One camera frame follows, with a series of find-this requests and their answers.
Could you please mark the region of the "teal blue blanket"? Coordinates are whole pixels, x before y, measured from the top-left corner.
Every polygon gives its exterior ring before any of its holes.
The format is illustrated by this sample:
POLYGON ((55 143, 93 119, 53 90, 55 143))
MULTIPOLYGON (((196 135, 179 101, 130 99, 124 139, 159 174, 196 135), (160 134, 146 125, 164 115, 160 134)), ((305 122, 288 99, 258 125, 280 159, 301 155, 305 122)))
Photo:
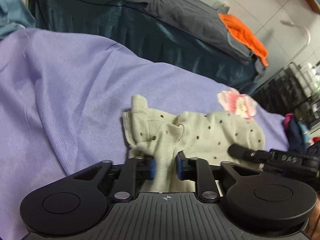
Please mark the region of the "teal blue blanket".
POLYGON ((1 0, 0 38, 25 28, 35 28, 35 18, 22 0, 1 0))

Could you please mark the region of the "beige polka dot garment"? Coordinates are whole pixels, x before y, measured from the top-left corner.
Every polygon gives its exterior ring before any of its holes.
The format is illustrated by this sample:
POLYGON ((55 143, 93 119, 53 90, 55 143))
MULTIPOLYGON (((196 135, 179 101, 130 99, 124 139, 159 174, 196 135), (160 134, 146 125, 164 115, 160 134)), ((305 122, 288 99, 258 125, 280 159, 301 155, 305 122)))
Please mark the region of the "beige polka dot garment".
POLYGON ((122 117, 130 157, 150 155, 156 161, 155 178, 144 183, 145 192, 195 191, 194 182, 178 179, 175 168, 178 152, 187 158, 204 159, 210 165, 231 161, 259 168, 258 164, 231 157, 227 152, 232 144, 252 150, 264 149, 265 135, 253 119, 229 111, 207 114, 183 111, 173 115, 148 107, 141 95, 132 97, 131 110, 122 117))

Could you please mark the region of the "purple floral bed sheet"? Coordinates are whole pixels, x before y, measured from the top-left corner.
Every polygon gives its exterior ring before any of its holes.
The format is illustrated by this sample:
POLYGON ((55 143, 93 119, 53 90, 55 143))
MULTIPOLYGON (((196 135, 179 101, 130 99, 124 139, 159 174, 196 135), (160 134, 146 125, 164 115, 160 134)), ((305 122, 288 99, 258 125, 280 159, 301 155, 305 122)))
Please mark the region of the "purple floral bed sheet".
POLYGON ((139 94, 160 118, 222 110, 228 87, 111 39, 22 29, 1 40, 1 239, 23 239, 23 198, 102 160, 122 164, 122 113, 139 94))

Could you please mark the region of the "orange cloth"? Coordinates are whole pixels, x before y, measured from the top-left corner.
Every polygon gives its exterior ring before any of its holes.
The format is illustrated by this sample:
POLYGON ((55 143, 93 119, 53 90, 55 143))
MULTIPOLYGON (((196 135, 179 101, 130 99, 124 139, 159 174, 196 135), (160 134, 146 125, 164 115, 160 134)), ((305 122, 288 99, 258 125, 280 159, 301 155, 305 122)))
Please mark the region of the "orange cloth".
POLYGON ((268 50, 247 25, 233 15, 218 13, 218 16, 231 37, 249 48, 265 67, 269 66, 268 50))

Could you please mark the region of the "dark clothes pile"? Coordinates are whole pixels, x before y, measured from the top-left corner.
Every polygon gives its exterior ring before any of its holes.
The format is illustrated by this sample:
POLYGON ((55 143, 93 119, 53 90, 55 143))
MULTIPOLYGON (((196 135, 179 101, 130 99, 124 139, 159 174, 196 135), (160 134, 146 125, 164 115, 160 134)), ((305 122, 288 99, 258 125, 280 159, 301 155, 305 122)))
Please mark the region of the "dark clothes pile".
POLYGON ((308 128, 293 113, 285 115, 283 127, 290 152, 319 157, 319 136, 312 137, 308 128))

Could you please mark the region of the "dark teal bed skirt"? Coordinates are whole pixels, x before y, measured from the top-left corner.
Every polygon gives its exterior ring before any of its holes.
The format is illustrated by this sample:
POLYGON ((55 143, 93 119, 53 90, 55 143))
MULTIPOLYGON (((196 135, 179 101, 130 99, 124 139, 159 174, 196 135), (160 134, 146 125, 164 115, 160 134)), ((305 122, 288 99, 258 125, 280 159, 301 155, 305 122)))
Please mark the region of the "dark teal bed skirt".
POLYGON ((142 4, 123 0, 29 0, 40 29, 110 38, 152 62, 169 63, 245 94, 258 87, 265 68, 241 63, 221 49, 164 23, 142 4))

